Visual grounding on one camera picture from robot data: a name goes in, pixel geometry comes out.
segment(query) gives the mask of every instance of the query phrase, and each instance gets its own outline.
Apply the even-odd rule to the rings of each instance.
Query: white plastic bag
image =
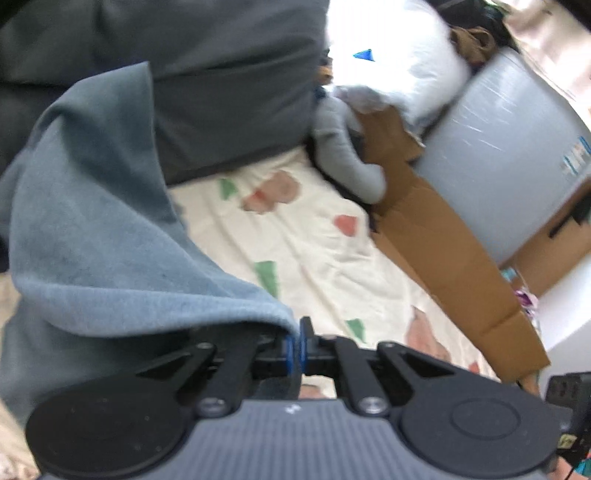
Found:
[[[415,134],[470,78],[449,27],[423,0],[332,0],[328,36],[334,95],[361,112],[394,105]],[[374,61],[353,57],[368,49]]]

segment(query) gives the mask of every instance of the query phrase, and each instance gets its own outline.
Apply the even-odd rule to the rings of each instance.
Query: wall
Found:
[[[591,254],[540,298],[538,318],[552,362],[540,376],[545,395],[552,375],[591,371]]]

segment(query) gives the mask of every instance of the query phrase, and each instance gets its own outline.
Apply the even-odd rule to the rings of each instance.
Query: cardboard flap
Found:
[[[375,213],[384,215],[407,194],[413,183],[414,173],[406,162],[418,158],[423,153],[423,148],[404,130],[394,107],[369,115],[358,115],[358,118],[365,134],[363,160],[380,165],[388,180],[384,198],[374,206]],[[396,150],[396,161],[392,161],[393,148]]]
[[[447,202],[407,164],[421,148],[400,132],[396,110],[359,119],[365,160],[383,166],[388,181],[376,211],[379,233],[391,245],[381,238],[378,248],[422,281],[502,381],[546,367],[544,347],[494,262]]]

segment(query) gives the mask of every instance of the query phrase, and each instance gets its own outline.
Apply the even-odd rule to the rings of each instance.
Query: blue triangle marker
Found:
[[[374,56],[371,53],[371,48],[369,48],[368,50],[360,51],[359,53],[354,54],[353,57],[361,60],[375,61]]]

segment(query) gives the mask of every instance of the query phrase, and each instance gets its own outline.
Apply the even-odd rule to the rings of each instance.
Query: blue fleece blanket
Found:
[[[145,63],[82,80],[0,179],[0,236],[22,294],[0,395],[20,421],[56,388],[178,347],[186,329],[256,320],[296,332],[287,307],[187,237],[158,162],[153,104]]]

